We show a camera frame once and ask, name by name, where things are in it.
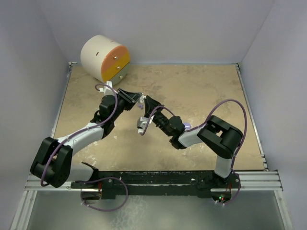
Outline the white earbud charging case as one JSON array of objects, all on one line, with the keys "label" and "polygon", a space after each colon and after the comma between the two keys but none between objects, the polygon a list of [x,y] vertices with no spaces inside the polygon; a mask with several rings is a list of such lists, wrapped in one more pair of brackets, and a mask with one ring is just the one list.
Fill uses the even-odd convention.
[{"label": "white earbud charging case", "polygon": [[143,103],[145,98],[146,98],[146,96],[144,96],[144,95],[141,96],[140,99],[139,99],[139,102],[140,102],[140,103]]}]

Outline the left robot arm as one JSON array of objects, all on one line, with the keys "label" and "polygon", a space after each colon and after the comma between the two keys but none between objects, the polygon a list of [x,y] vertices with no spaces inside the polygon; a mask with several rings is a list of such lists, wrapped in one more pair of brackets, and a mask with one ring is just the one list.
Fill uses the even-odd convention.
[{"label": "left robot arm", "polygon": [[97,169],[88,163],[73,166],[73,156],[108,136],[115,127],[116,119],[124,111],[131,110],[142,98],[141,92],[127,92],[122,89],[105,93],[99,109],[85,127],[65,137],[47,137],[42,141],[31,165],[31,174],[40,178],[41,186],[58,188],[67,180],[82,181],[88,188],[97,186]]}]

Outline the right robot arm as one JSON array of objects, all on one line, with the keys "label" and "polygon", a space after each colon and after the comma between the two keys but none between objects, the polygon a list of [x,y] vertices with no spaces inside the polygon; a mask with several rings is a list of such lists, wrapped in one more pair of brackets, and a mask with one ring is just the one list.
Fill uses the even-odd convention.
[{"label": "right robot arm", "polygon": [[[235,99],[221,101],[211,110],[202,124],[187,129],[180,116],[174,115],[158,101],[150,96],[145,96],[143,100],[145,113],[137,122],[140,135],[145,135],[149,124],[153,123],[171,138],[169,142],[175,149],[183,150],[192,145],[206,144],[217,155],[214,184],[217,187],[225,187],[230,183],[235,157],[247,132],[247,113],[239,101]],[[213,115],[214,111],[226,102],[235,102],[241,107],[244,115],[244,131]]]}]

